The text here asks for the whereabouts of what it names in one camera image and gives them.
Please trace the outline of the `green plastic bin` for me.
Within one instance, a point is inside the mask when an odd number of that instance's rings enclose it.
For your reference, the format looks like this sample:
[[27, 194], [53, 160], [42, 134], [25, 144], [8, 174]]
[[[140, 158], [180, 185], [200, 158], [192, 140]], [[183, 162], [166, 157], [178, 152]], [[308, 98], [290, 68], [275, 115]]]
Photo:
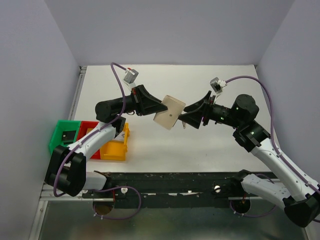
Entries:
[[49, 142], [49, 152], [52, 154], [55, 147], [61, 145], [66, 147], [76, 141], [81, 121], [58, 120]]

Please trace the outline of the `black item in green bin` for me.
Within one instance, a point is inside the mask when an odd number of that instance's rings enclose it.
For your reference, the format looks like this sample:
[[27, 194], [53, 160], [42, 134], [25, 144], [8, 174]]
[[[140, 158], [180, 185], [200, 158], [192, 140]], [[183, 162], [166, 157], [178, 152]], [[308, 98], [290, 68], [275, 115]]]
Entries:
[[61, 144], [62, 145], [69, 145], [74, 142], [76, 136], [76, 130], [66, 130], [62, 132], [61, 136]]

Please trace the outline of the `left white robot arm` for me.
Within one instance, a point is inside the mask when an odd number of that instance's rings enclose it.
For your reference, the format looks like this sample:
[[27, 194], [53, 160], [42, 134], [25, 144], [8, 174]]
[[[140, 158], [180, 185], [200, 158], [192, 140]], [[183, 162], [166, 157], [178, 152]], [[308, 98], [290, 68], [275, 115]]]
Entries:
[[53, 187], [55, 197], [64, 194], [74, 197], [82, 190], [92, 190], [101, 198], [107, 197], [111, 191], [107, 176], [97, 171], [88, 172], [87, 162], [123, 131], [126, 123], [123, 114], [135, 112], [138, 116], [147, 116], [167, 109], [143, 85], [134, 87], [130, 95], [98, 102], [95, 106], [98, 124], [76, 142], [58, 145], [53, 150], [45, 183]]

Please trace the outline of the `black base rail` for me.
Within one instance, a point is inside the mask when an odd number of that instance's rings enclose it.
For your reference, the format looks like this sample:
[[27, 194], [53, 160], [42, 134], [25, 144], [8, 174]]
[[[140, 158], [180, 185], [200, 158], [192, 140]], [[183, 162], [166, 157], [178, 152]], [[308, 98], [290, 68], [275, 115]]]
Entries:
[[82, 194], [95, 203], [115, 200], [118, 209], [227, 208], [229, 200], [249, 198], [240, 185], [242, 172], [161, 172], [107, 174], [112, 192]]

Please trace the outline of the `beige card holder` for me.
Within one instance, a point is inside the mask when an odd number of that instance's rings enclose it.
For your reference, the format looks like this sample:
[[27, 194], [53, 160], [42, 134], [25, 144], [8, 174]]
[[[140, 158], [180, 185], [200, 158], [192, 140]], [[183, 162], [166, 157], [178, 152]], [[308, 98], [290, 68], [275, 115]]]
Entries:
[[153, 121], [166, 130], [171, 130], [184, 111], [186, 103], [170, 95], [166, 95], [161, 103], [167, 110], [156, 113]]

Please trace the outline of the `card in yellow bin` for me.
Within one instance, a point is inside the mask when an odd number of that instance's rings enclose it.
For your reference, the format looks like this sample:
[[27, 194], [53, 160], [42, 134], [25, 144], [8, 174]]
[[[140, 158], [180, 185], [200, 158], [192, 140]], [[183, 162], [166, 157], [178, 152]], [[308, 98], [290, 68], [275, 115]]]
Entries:
[[117, 137], [115, 137], [114, 139], [116, 141], [123, 142], [125, 140], [125, 136], [126, 136], [126, 133], [123, 131]]

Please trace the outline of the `yellow plastic bin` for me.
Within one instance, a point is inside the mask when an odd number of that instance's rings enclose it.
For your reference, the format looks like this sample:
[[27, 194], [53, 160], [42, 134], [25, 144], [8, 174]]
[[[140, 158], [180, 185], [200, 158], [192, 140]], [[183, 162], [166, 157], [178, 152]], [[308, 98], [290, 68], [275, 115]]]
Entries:
[[125, 123], [122, 132], [125, 132], [124, 141], [117, 141], [115, 139], [112, 139], [100, 148], [99, 152], [101, 160], [119, 162], [123, 162], [126, 160], [126, 154], [128, 152], [128, 139], [130, 136], [128, 123]]

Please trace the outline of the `aluminium side rail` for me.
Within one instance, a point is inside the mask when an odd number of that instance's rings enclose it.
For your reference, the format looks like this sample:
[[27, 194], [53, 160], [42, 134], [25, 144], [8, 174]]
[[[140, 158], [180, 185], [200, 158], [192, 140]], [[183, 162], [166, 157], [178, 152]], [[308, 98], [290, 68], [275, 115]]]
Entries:
[[78, 80], [77, 80], [77, 85], [76, 85], [76, 88], [75, 88], [75, 92], [74, 92], [74, 95], [73, 95], [73, 99], [72, 99], [69, 115], [68, 115], [68, 118], [67, 118], [70, 121], [74, 120], [74, 118], [75, 118], [77, 106], [78, 106], [79, 99], [80, 99], [80, 94], [81, 94], [81, 91], [82, 91], [82, 86], [83, 86], [85, 75], [86, 75], [86, 72], [87, 72], [87, 66], [80, 66], [79, 70], [80, 71], [79, 71], [79, 76], [78, 76]]

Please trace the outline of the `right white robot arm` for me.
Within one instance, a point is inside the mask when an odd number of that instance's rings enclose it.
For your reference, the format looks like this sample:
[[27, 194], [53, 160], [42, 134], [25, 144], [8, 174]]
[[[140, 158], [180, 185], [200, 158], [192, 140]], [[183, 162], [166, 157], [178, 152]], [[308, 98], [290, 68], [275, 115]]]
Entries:
[[230, 191], [236, 196], [244, 193], [259, 196], [284, 210], [294, 224], [305, 228], [320, 214], [320, 185], [302, 170], [293, 170], [295, 165], [291, 160], [281, 159], [285, 154], [272, 144], [270, 133], [255, 121], [258, 112], [259, 107], [250, 95], [238, 95], [228, 108], [214, 103], [214, 96], [207, 93], [198, 102], [185, 107], [178, 119], [196, 129], [209, 121], [232, 127], [235, 141], [262, 161], [283, 186], [242, 170], [234, 176]]

